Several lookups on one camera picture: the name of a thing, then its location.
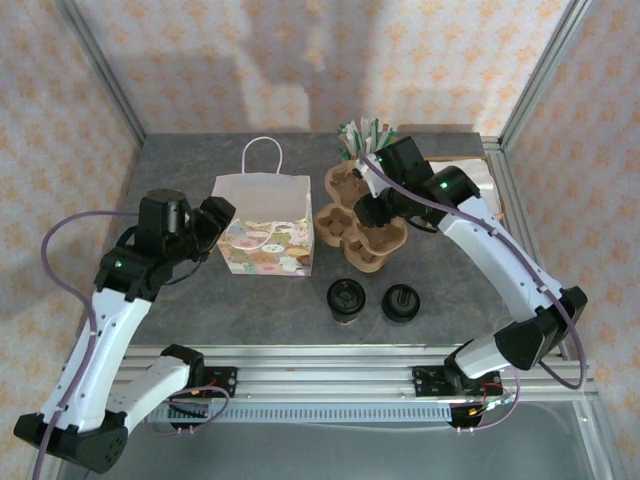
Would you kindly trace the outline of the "brown pulp cup carrier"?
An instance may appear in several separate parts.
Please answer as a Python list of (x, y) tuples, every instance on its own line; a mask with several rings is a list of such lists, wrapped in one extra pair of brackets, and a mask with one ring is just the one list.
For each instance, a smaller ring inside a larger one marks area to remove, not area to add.
[(355, 162), (330, 168), (324, 179), (332, 202), (314, 215), (314, 233), (327, 245), (341, 248), (346, 260), (363, 273), (380, 270), (408, 239), (407, 224), (395, 218), (384, 227), (365, 227), (353, 207), (369, 194), (366, 182), (353, 173)]

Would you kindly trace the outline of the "coffee cup with black lid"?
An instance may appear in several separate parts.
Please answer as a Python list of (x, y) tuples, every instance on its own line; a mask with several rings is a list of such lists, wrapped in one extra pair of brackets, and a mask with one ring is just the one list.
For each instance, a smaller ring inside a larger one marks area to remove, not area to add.
[(392, 285), (384, 294), (382, 311), (392, 322), (411, 322), (418, 314), (421, 300), (417, 291), (407, 284)]
[(333, 319), (340, 324), (355, 320), (366, 303), (366, 293), (359, 282), (350, 278), (334, 281), (326, 293)]

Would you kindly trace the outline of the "cartoon print paper bag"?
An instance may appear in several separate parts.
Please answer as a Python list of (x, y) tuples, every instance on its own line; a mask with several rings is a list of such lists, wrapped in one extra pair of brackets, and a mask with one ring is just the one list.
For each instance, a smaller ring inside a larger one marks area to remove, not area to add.
[(246, 171), (246, 151), (238, 173), (218, 176), (212, 195), (235, 208), (217, 246), (235, 275), (309, 277), (314, 255), (311, 179), (281, 172), (283, 150), (273, 172)]

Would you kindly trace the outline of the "grey metal lower panel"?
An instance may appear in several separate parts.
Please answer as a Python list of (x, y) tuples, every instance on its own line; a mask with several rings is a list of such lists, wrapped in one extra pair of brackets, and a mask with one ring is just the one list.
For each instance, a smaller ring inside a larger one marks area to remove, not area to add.
[[(615, 480), (629, 480), (597, 403)], [(103, 475), (49, 458), (40, 480), (594, 480), (573, 401), (522, 402), (498, 425), (217, 423), (136, 431)]]

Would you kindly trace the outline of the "aluminium frame post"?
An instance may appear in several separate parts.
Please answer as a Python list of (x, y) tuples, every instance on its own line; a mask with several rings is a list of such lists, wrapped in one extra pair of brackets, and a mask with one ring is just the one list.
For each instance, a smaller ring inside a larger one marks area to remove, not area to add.
[(593, 2), (594, 0), (570, 0), (567, 4), (499, 136), (499, 145), (503, 152), (507, 152), (515, 145), (518, 135), (550, 84)]
[(56, 0), (56, 4), (135, 143), (142, 147), (146, 132), (76, 0)]
[(615, 472), (592, 401), (585, 397), (576, 399), (573, 401), (573, 408), (586, 451), (589, 470), (594, 480), (615, 480)]

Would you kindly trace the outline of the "aluminium table edge rail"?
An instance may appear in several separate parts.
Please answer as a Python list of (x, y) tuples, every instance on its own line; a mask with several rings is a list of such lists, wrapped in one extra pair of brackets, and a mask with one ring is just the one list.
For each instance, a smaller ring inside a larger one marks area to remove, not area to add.
[(456, 345), (189, 345), (210, 357), (417, 356), (446, 357)]

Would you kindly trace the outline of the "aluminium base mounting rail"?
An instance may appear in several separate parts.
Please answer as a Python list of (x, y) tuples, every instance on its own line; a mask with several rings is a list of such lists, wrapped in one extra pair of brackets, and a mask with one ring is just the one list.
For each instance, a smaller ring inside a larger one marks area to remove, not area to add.
[[(238, 368), (236, 398), (256, 401), (350, 401), (418, 398), (412, 368), (418, 357), (208, 357), (207, 366)], [(527, 398), (562, 399), (575, 392), (563, 387), (537, 365), (530, 370), (497, 371), (504, 389), (517, 388)], [(465, 397), (421, 397), (427, 401), (460, 403)]]

